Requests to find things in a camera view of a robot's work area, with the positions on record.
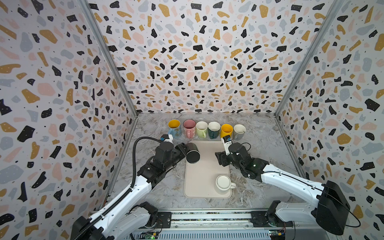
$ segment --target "gray mug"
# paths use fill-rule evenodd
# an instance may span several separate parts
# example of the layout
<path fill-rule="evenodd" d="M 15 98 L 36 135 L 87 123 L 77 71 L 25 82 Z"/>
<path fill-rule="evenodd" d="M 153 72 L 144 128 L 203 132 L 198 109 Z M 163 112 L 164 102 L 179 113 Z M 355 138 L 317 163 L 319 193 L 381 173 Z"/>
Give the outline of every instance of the gray mug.
<path fill-rule="evenodd" d="M 246 131 L 246 128 L 244 127 L 244 125 L 236 124 L 233 127 L 233 137 L 232 137 L 232 139 L 233 140 L 240 140 L 240 139 L 242 139 L 244 134 L 245 134 L 245 131 Z"/>

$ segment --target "mug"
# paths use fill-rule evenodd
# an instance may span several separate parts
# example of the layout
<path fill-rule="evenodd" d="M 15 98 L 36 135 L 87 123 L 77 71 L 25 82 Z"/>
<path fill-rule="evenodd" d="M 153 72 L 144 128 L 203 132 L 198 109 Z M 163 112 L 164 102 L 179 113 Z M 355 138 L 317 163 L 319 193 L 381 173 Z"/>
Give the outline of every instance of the mug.
<path fill-rule="evenodd" d="M 220 175 L 216 178 L 216 186 L 222 191 L 236 188 L 236 183 L 231 182 L 228 176 Z"/>
<path fill-rule="evenodd" d="M 196 132 L 200 138 L 207 137 L 207 131 L 208 131 L 207 129 L 208 129 L 208 124 L 206 122 L 200 121 L 196 123 Z"/>
<path fill-rule="evenodd" d="M 197 163 L 200 160 L 200 152 L 196 144 L 189 142 L 186 145 L 188 146 L 187 156 L 185 157 L 187 162 L 192 164 Z"/>
<path fill-rule="evenodd" d="M 217 138 L 219 132 L 220 132 L 220 124 L 218 122 L 210 122 L 208 124 L 208 136 L 210 139 Z"/>
<path fill-rule="evenodd" d="M 221 126 L 220 138 L 230 135 L 232 137 L 233 127 L 229 124 L 224 124 Z"/>
<path fill-rule="evenodd" d="M 180 121 L 177 119 L 173 119 L 168 123 L 169 131 L 168 134 L 172 134 L 174 138 L 181 136 L 181 126 Z"/>
<path fill-rule="evenodd" d="M 234 127 L 233 127 L 233 130 L 235 131 L 233 133 L 233 140 L 240 140 L 243 138 L 244 134 L 245 134 L 245 130 L 246 128 L 244 127 L 244 125 L 241 125 L 241 124 L 236 124 Z"/>
<path fill-rule="evenodd" d="M 196 122 L 192 119 L 185 120 L 183 123 L 183 126 L 185 128 L 185 136 L 187 138 L 193 138 L 195 136 L 196 130 Z"/>

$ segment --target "pink mug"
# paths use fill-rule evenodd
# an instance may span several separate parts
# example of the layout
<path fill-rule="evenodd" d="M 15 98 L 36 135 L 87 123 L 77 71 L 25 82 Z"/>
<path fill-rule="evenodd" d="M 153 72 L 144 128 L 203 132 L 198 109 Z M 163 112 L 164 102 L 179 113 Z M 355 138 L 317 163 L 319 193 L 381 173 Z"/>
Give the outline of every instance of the pink mug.
<path fill-rule="evenodd" d="M 183 123 L 183 126 L 185 128 L 185 135 L 187 138 L 193 138 L 196 133 L 196 122 L 192 119 L 185 120 Z"/>

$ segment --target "terrazzo pattern wall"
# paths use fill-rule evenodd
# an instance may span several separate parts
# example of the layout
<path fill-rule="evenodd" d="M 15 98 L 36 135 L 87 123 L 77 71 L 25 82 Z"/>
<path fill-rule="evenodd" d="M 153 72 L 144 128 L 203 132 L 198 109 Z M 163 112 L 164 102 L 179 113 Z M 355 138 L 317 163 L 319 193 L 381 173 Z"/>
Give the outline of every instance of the terrazzo pattern wall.
<path fill-rule="evenodd" d="M 131 123 L 75 1 L 0 1 L 0 238 L 68 239 Z"/>
<path fill-rule="evenodd" d="M 306 177 L 338 183 L 360 219 L 349 240 L 384 239 L 383 4 L 345 1 L 278 116 Z"/>
<path fill-rule="evenodd" d="M 274 112 L 333 1 L 90 0 L 138 112 Z"/>

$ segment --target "light green mug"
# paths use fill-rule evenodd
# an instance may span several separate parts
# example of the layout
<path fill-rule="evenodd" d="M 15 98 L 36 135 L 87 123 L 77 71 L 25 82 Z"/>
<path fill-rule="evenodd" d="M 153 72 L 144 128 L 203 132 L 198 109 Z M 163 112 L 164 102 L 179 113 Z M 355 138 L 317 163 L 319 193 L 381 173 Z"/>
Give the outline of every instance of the light green mug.
<path fill-rule="evenodd" d="M 196 123 L 196 132 L 200 138 L 206 138 L 208 132 L 208 123 L 204 121 Z"/>

